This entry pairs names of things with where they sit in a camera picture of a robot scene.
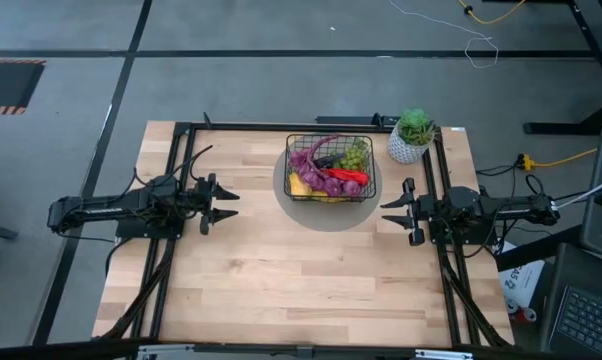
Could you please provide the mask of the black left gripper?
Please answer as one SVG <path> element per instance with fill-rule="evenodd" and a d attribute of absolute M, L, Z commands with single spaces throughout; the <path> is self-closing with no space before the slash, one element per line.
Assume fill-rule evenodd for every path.
<path fill-rule="evenodd" d="M 239 200 L 240 196 L 225 190 L 216 181 L 216 174 L 210 173 L 207 178 L 196 178 L 195 199 L 197 212 L 201 214 L 200 233 L 208 235 L 214 224 L 238 214 L 235 210 L 220 210 L 212 207 L 213 197 L 217 200 Z"/>

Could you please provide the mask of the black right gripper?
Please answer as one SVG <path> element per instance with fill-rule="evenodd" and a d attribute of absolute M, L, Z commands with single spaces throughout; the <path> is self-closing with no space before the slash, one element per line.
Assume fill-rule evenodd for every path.
<path fill-rule="evenodd" d="M 404 230 L 410 230 L 408 235 L 410 246 L 420 246 L 425 243 L 424 230 L 420 227 L 419 222 L 423 220 L 421 202 L 414 195 L 416 189 L 413 178 L 406 178 L 402 183 L 403 194 L 394 201 L 381 205 L 381 208 L 401 208 L 407 206 L 406 215 L 383 215 L 384 220 L 400 225 Z"/>

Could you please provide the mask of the red chili pepper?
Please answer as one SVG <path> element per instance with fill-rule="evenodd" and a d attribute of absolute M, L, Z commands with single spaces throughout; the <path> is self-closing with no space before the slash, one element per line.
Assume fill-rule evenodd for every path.
<path fill-rule="evenodd" d="M 329 177 L 337 178 L 342 181 L 354 181 L 360 186 L 367 186 L 370 181 L 370 176 L 361 171 L 328 168 L 324 169 L 323 173 Z"/>

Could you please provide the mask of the green grape bunch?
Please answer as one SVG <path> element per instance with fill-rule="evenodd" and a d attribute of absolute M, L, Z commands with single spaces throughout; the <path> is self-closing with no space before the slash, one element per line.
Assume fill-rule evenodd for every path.
<path fill-rule="evenodd" d="M 333 168 L 351 171 L 363 171 L 368 166 L 369 146 L 363 140 L 355 140 L 346 145 L 341 152 L 334 152 L 340 158 L 332 162 Z"/>

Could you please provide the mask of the yellow pear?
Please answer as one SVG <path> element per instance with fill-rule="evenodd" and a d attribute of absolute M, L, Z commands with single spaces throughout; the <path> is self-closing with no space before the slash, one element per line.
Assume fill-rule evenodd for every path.
<path fill-rule="evenodd" d="M 296 172 L 292 172 L 288 180 L 290 183 L 290 193 L 293 197 L 309 196 L 312 194 L 312 188 Z"/>

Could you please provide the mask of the purple eggplant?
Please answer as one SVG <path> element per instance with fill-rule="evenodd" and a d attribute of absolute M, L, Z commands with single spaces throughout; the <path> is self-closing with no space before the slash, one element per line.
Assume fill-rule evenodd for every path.
<path fill-rule="evenodd" d="M 313 164 L 319 168 L 332 168 L 335 163 L 339 162 L 344 157 L 344 154 L 331 154 L 313 161 Z"/>

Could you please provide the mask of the grey round mat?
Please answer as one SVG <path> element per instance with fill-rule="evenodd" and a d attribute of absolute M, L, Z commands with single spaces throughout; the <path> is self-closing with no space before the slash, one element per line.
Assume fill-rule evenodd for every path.
<path fill-rule="evenodd" d="M 286 164 L 285 153 L 282 153 L 274 167 L 274 193 L 285 214 L 306 228 L 324 232 L 345 231 L 362 224 L 379 205 L 380 184 L 376 185 L 376 194 L 363 202 L 294 201 L 284 192 Z"/>

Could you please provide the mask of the succulent in white patterned pot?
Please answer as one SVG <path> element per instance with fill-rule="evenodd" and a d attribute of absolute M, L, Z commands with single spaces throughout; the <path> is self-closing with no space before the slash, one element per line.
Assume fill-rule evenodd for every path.
<path fill-rule="evenodd" d="M 390 134 L 388 153 L 400 164 L 419 161 L 439 134 L 439 128 L 420 108 L 403 112 Z"/>

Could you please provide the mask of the black bar device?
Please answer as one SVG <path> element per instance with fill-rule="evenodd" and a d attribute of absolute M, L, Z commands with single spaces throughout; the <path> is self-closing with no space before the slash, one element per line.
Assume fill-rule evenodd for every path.
<path fill-rule="evenodd" d="M 325 125 L 362 125 L 375 127 L 393 127 L 399 116 L 386 116 L 379 113 L 374 113 L 371 116 L 317 116 L 315 122 Z"/>

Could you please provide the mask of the white printed box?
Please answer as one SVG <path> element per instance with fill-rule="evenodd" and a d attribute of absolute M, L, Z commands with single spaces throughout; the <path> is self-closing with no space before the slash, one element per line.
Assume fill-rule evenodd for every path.
<path fill-rule="evenodd" d="M 513 300 L 520 307 L 528 307 L 532 301 L 545 262 L 537 260 L 509 270 L 499 271 L 499 279 L 506 300 Z"/>

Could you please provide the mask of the silver metal bar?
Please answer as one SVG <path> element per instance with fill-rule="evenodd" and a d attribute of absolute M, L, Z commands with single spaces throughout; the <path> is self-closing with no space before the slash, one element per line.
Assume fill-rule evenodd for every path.
<path fill-rule="evenodd" d="M 159 355 L 193 352 L 193 344 L 154 344 L 144 345 L 138 348 L 138 360 L 156 360 Z"/>
<path fill-rule="evenodd" d="M 474 360 L 472 353 L 434 349 L 416 349 L 415 358 L 424 360 Z"/>

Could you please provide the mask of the black laptop with keyboard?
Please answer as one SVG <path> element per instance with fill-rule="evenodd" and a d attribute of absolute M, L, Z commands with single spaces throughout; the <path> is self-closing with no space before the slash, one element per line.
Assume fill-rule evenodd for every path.
<path fill-rule="evenodd" d="M 602 258 L 559 247 L 541 327 L 541 349 L 602 360 Z"/>

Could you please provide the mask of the black floor hatch striped edge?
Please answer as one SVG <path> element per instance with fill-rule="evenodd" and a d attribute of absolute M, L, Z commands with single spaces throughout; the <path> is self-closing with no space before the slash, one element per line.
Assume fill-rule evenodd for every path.
<path fill-rule="evenodd" d="M 44 60 L 0 59 L 0 115 L 25 113 L 45 65 Z"/>

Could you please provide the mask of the black aluminium table frame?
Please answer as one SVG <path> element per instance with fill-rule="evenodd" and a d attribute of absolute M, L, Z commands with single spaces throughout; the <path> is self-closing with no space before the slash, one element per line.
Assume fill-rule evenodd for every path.
<path fill-rule="evenodd" d="M 340 232 L 295 222 L 274 192 L 275 165 L 311 124 L 193 123 L 181 151 L 202 152 L 196 167 L 237 194 L 234 216 L 208 235 L 187 221 L 164 291 L 152 294 L 144 337 L 194 351 L 409 356 L 417 349 L 503 350 L 513 335 L 493 257 L 467 248 L 472 298 L 496 335 L 472 342 L 474 322 L 441 276 L 433 241 L 412 247 L 388 221 L 389 202 L 413 178 L 419 193 L 477 187 L 467 133 L 446 127 L 420 162 L 387 154 L 387 130 L 354 126 L 372 141 L 379 204 Z M 156 314 L 155 307 L 162 313 Z"/>

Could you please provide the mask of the black desk leg frame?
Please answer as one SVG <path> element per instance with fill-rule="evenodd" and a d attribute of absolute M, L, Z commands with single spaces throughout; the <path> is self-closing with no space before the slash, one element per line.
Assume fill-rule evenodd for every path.
<path fill-rule="evenodd" d="M 557 2 L 559 4 L 565 4 L 569 8 L 588 49 L 585 51 L 534 50 L 531 57 L 550 59 L 594 59 L 602 70 L 602 48 L 582 14 L 581 8 L 577 5 L 575 0 L 557 0 Z M 576 123 L 527 122 L 523 124 L 523 131 L 530 135 L 598 135 L 602 131 L 602 107 Z"/>

